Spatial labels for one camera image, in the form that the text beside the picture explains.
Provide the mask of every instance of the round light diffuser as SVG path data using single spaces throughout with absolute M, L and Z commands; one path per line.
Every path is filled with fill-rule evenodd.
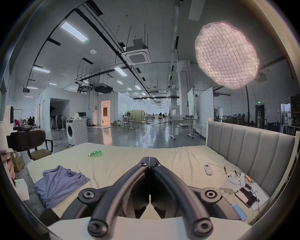
M 217 84 L 237 89 L 258 73 L 259 60 L 245 35 L 225 22 L 202 27 L 195 41 L 200 68 Z

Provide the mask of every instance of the game controller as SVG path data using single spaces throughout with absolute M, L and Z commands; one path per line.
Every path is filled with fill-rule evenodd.
M 240 182 L 235 179 L 235 173 L 234 172 L 230 172 L 228 175 L 227 175 L 227 181 L 231 182 L 232 184 L 234 185 L 240 185 Z
M 244 174 L 243 172 L 240 173 L 237 177 L 237 180 L 241 183 L 241 187 L 244 188 L 246 186 L 246 183 L 245 183 L 245 176 L 246 174 Z

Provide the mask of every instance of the upholstered headboard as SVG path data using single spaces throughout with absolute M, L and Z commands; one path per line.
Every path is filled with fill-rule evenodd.
M 271 196 L 289 164 L 295 137 L 208 121 L 207 146 L 248 174 Z

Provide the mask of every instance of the glossy floor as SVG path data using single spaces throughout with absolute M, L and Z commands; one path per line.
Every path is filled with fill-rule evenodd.
M 176 137 L 176 140 L 174 140 L 171 138 L 172 127 L 169 125 L 158 124 L 158 122 L 142 127 L 140 124 L 138 125 L 139 127 L 135 129 L 117 129 L 117 127 L 88 128 L 88 141 L 90 143 L 138 148 L 176 148 L 205 145 L 205 138 L 196 135 L 194 135 L 194 138 L 187 136 L 187 133 L 189 133 L 186 131 L 187 127 L 180 127 L 179 135 L 174 135 Z M 59 152 L 69 145 L 66 130 L 51 131 L 46 133 L 46 136 L 47 139 L 52 139 L 54 142 L 53 153 Z M 42 148 L 46 148 L 45 143 L 38 147 L 38 149 Z M 25 167 L 16 173 L 16 179 L 25 179 L 30 199 L 24 203 L 35 216 L 39 217 L 44 211 L 44 207 L 35 194 L 34 185 L 28 176 L 26 167 L 32 160 L 29 159 L 27 152 L 22 152 L 22 156 Z

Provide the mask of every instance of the beige bed sheet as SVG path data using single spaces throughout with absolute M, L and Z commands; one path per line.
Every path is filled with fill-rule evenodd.
M 101 150 L 103 155 L 99 157 L 88 156 L 90 152 L 96 150 Z M 52 208 L 57 216 L 61 217 L 77 197 L 79 191 L 84 188 L 103 188 L 113 185 L 126 171 L 146 156 L 156 157 L 162 165 L 174 172 L 187 185 L 197 188 L 219 188 L 226 180 L 224 165 L 227 173 L 234 170 L 240 172 L 238 167 L 204 145 L 180 148 L 129 148 L 94 143 L 83 143 L 30 162 L 27 169 L 34 183 L 43 178 L 43 171 L 56 168 L 58 165 L 75 172 L 81 172 L 91 179 L 59 205 Z M 210 164 L 213 171 L 212 175 L 205 173 L 204 164 Z M 258 210 L 253 212 L 251 208 L 246 207 L 234 195 L 233 190 L 221 190 L 221 192 L 229 203 L 238 203 L 247 215 L 246 223 L 254 223 L 258 216 Z M 267 206 L 267 203 L 260 207 L 260 212 Z M 153 211 L 147 209 L 143 218 L 153 218 Z

